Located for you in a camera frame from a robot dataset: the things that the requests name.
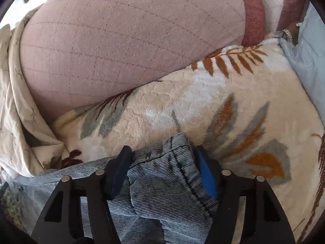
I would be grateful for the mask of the cream floral pillow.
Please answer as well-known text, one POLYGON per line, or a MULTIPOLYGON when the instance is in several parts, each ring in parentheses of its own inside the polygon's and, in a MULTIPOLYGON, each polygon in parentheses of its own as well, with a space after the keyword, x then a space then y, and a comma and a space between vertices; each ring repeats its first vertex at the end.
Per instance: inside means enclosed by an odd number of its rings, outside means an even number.
POLYGON ((15 29, 1 28, 1 183, 61 166, 67 153, 41 116, 20 64, 20 39, 33 9, 15 29))

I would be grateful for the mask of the pink quilted bolster pillow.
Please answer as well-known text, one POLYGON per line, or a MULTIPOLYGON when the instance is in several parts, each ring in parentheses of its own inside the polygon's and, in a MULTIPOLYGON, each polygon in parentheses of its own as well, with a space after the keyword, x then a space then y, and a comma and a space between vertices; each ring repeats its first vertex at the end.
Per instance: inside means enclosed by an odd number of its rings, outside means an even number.
POLYGON ((51 123, 264 34, 262 0, 48 0, 23 30, 20 62, 51 123))

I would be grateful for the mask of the light blue pillow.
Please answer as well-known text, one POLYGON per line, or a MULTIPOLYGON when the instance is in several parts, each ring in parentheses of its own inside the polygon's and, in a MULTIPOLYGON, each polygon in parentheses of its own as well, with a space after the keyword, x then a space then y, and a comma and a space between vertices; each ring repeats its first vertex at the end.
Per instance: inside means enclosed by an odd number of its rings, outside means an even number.
POLYGON ((281 38, 280 45, 324 122, 324 23, 312 4, 299 28, 298 43, 281 38))

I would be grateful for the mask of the leaf pattern fleece blanket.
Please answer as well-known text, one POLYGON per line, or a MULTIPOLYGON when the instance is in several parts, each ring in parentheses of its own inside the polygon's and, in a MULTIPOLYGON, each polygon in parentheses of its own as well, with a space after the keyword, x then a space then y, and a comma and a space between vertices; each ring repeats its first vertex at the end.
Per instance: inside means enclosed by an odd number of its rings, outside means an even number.
POLYGON ((264 176, 297 242, 323 212, 324 126, 279 39, 226 47, 157 81, 73 109, 50 128, 73 152, 64 154, 64 166, 182 132, 237 175, 264 176))

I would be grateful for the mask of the blue denim pants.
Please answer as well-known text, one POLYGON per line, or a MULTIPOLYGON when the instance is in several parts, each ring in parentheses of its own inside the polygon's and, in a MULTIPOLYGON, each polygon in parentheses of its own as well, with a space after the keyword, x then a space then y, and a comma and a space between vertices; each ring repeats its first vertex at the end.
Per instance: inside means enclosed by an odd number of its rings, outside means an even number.
MULTIPOLYGON (((135 152, 118 196, 108 203, 122 243, 204 243, 218 204, 202 183, 194 146, 184 133, 135 152)), ((103 158, 17 177, 9 184, 20 220, 31 232, 61 177, 88 177, 103 169, 103 158)))

